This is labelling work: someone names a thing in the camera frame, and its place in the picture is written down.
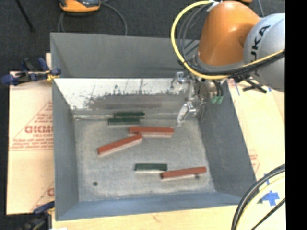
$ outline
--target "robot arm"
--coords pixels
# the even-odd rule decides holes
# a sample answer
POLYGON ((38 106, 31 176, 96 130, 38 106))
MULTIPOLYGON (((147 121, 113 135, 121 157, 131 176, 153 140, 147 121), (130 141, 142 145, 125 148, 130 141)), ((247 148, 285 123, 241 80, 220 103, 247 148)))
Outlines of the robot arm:
POLYGON ((240 2, 218 3, 209 9, 197 52, 192 59, 185 56, 182 45, 175 42, 176 25, 187 11, 210 5, 212 1, 196 2, 174 20, 171 39, 182 64, 201 79, 222 80, 248 74, 284 92, 284 13, 260 18, 240 2))

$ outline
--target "metal bracket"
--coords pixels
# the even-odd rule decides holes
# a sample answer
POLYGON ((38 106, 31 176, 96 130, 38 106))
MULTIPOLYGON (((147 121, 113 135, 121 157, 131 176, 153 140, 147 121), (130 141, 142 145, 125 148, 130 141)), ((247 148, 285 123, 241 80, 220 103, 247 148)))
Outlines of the metal bracket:
POLYGON ((177 125, 181 126, 189 114, 196 115, 196 112, 197 110, 191 101, 184 103, 177 116, 177 125))

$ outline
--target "wooden block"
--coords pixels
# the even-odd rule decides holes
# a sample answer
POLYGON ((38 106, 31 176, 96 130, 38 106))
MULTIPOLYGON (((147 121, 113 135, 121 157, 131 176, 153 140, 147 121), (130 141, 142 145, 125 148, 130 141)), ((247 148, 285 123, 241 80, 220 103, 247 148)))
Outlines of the wooden block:
POLYGON ((188 169, 182 169, 182 170, 166 171, 166 172, 161 173, 161 178, 168 179, 168 178, 173 178, 173 177, 203 174, 206 172, 207 172, 207 168, 205 166, 194 167, 194 168, 188 168, 188 169))
POLYGON ((142 134, 148 137, 171 137, 174 129, 171 127, 129 127, 129 134, 142 134))
POLYGON ((124 148, 128 148, 128 147, 132 147, 134 145, 137 145, 139 143, 141 143, 143 137, 141 134, 137 134, 135 136, 130 136, 127 138, 124 138, 122 140, 118 140, 115 141, 113 143, 104 145, 102 147, 99 147, 97 149, 98 155, 102 156, 102 155, 106 155, 109 154, 111 152, 115 152, 118 150, 122 150, 124 148))

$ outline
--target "blue clamp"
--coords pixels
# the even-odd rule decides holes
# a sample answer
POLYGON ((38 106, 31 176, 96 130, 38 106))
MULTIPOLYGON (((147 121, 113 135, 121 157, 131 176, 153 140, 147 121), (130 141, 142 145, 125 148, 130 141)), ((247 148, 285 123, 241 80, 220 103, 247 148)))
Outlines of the blue clamp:
POLYGON ((54 77, 59 76, 62 71, 60 68, 50 69, 43 58, 38 59, 38 63, 42 69, 42 72, 31 72, 30 69, 33 69, 33 65, 28 58, 24 59, 21 65, 21 71, 17 72, 15 76, 12 74, 4 75, 1 78, 1 82, 4 85, 18 85, 26 82, 33 82, 39 80, 50 80, 54 77))

